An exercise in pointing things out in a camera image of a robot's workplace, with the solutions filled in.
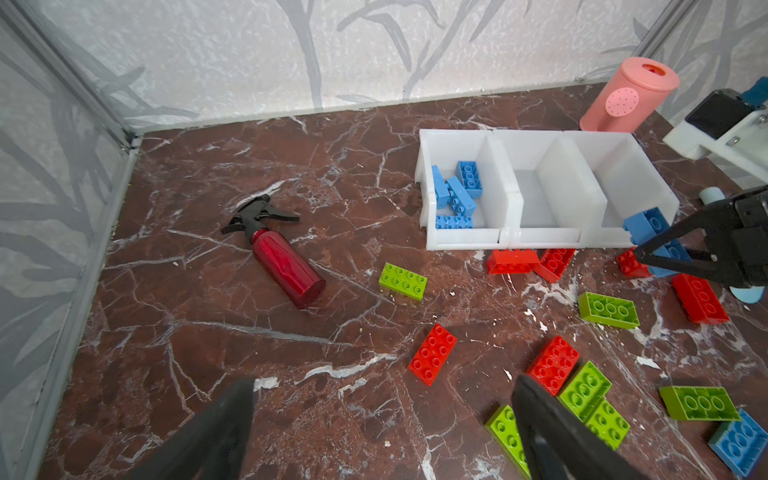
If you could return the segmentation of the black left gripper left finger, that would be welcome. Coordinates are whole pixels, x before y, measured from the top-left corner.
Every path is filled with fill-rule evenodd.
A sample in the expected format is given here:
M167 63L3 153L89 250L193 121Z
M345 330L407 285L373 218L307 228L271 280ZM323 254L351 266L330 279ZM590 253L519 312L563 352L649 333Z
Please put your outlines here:
M238 479L249 442L252 378L234 382L174 433L127 479Z

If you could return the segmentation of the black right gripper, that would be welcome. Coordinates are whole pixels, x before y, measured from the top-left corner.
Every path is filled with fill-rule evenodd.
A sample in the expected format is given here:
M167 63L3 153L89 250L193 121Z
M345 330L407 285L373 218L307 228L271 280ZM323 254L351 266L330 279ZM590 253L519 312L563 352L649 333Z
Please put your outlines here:
M637 260L655 269L716 280L720 264L739 267L736 287L767 286L767 186L739 192L729 198L718 187L707 189L707 205L725 202L724 210L712 206L669 224L659 208L634 216L634 244ZM679 247L686 258L674 258L667 248L688 233L716 226L707 234L710 252Z

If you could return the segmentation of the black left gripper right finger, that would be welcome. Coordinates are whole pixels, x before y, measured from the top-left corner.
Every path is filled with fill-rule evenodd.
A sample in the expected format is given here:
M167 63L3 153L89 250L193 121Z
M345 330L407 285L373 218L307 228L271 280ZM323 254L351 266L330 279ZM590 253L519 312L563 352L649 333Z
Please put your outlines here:
M530 376L517 378L511 400L533 479L646 477Z

